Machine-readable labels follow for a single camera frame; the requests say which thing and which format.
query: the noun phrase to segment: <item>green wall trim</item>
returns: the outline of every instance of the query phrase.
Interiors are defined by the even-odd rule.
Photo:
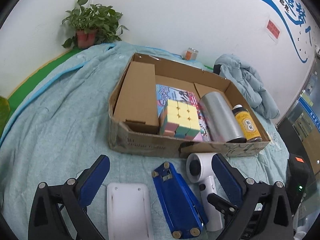
[[[8,121],[9,113],[10,113],[10,108],[9,108],[8,100],[3,97],[0,97],[0,137]]]
[[[56,60],[50,62],[43,68],[39,69],[36,73],[34,73],[31,77],[29,77],[9,98],[9,105],[10,105],[10,115],[18,108],[21,102],[25,99],[25,97],[57,66],[65,62],[68,58],[72,57],[73,55],[81,52],[81,49],[75,48],[66,54],[62,55],[61,57],[57,58]]]

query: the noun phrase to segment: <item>white plastic plate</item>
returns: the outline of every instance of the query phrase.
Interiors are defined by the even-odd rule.
[[[110,183],[107,219],[109,240],[154,240],[147,186]]]

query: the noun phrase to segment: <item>silver metal can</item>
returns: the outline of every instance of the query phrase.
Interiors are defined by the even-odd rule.
[[[199,105],[211,138],[214,141],[233,143],[247,142],[233,112],[219,92],[210,92],[204,95],[200,99]]]

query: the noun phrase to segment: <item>bed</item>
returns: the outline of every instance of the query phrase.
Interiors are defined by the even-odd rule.
[[[133,156],[108,147],[108,96],[133,53],[148,54],[208,70],[200,62],[184,61],[161,49],[125,42],[93,46],[55,68],[19,105],[0,139],[0,203],[2,214],[18,239],[28,238],[28,221],[37,185],[63,184],[90,167],[100,154],[110,158],[110,172],[88,215],[108,239],[106,194],[111,182],[144,183],[149,189],[155,240],[172,239],[157,199],[151,172],[168,159]],[[228,158],[245,177],[274,184],[285,181],[289,153],[270,120],[257,114],[271,142],[257,156]],[[186,160],[170,159],[196,196],[198,187],[185,172]],[[218,181],[217,192],[227,198]],[[62,211],[66,224],[76,232]],[[204,232],[198,239],[215,239],[220,232]]]

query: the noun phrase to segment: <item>blue poster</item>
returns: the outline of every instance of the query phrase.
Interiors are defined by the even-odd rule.
[[[312,109],[310,108],[308,103],[302,97],[299,97],[298,102],[307,111],[308,115],[311,117],[311,119],[313,120],[314,124],[318,128],[318,131],[320,132],[320,120],[319,120],[319,118],[316,116],[316,114],[312,111]]]

